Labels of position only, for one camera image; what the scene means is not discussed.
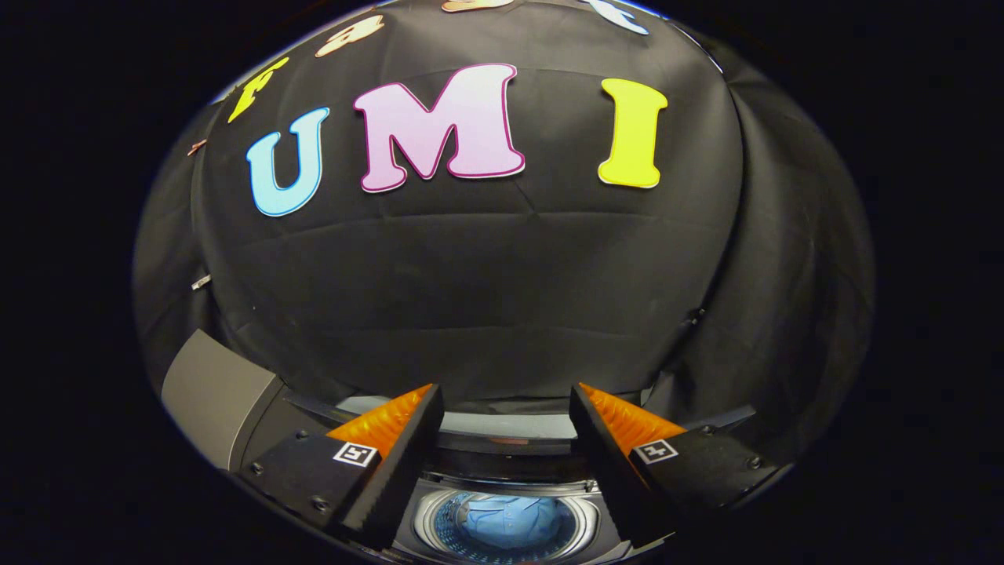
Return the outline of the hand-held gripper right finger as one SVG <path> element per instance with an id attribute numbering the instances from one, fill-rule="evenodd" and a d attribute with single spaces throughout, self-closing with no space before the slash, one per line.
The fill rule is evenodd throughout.
<path id="1" fill-rule="evenodd" d="M 568 415 L 617 533 L 635 547 L 723 519 L 783 472 L 731 433 L 687 429 L 584 383 Z"/>

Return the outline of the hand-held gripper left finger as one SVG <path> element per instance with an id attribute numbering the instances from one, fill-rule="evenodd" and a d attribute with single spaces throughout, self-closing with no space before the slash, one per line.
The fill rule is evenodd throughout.
<path id="1" fill-rule="evenodd" d="M 238 476 L 308 528 L 386 549 L 442 415 L 440 386 L 427 384 L 329 432 L 288 434 Z"/>

